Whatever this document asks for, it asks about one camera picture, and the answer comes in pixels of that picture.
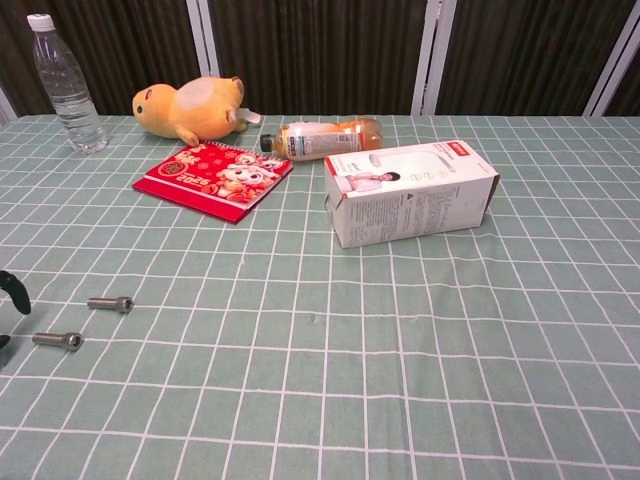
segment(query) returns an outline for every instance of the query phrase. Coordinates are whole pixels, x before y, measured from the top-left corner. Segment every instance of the red booklet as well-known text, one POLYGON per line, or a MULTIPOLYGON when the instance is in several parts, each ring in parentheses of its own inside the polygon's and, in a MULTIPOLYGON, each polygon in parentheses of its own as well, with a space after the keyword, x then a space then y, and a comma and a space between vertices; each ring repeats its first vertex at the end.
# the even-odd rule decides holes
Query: red booklet
POLYGON ((292 169, 290 160, 206 142, 167 158, 133 188, 238 223, 292 169))

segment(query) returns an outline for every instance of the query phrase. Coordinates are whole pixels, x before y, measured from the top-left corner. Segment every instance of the plastic bottle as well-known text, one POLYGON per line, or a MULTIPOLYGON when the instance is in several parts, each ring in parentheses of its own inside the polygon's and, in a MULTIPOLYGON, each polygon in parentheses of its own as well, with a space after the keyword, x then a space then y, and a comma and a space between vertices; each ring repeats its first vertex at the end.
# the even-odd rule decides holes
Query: plastic bottle
POLYGON ((297 122, 276 135, 261 135, 263 152, 291 160, 315 160, 325 155, 381 148, 382 127, 372 118, 341 123, 297 122))
POLYGON ((40 81, 77 152, 93 153, 107 145, 107 135, 91 100, 80 65, 56 33, 49 15, 29 15, 35 32, 33 53, 40 81))

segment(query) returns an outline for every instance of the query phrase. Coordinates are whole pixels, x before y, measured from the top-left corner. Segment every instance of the curtain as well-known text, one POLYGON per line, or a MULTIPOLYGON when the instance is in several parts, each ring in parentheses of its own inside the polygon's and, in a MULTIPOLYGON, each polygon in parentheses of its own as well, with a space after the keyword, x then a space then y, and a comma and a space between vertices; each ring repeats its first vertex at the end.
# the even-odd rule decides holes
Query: curtain
POLYGON ((427 0, 210 0, 220 71, 263 114, 408 114, 427 0))
POLYGON ((51 15, 98 113, 130 115, 137 91, 200 75, 184 0, 1 1, 0 83, 18 115, 53 111, 33 62, 30 13, 51 15))
POLYGON ((622 77, 605 115, 640 115, 640 49, 622 77))
POLYGON ((582 115, 635 0, 458 0, 436 112, 582 115))

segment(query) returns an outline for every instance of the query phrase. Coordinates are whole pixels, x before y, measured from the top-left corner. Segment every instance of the yellow plush toy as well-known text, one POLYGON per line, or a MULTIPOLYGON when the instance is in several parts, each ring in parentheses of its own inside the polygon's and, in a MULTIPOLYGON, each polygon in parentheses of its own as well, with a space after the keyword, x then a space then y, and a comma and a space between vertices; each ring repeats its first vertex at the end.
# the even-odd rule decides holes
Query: yellow plush toy
POLYGON ((260 121, 260 115, 240 108, 243 96, 238 77, 200 77, 178 90, 160 83, 136 94, 133 114, 149 132, 195 147, 260 121))

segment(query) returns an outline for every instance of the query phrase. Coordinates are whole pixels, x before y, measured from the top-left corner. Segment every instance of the orange juice bottle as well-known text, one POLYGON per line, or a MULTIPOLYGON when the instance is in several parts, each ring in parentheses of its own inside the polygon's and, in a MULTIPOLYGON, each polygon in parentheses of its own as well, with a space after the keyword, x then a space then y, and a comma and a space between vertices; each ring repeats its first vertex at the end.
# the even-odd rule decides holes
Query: orange juice bottle
POLYGON ((382 127, 372 118, 340 123, 290 123, 275 135, 261 135, 260 148, 290 160, 375 150, 382 148, 382 127))

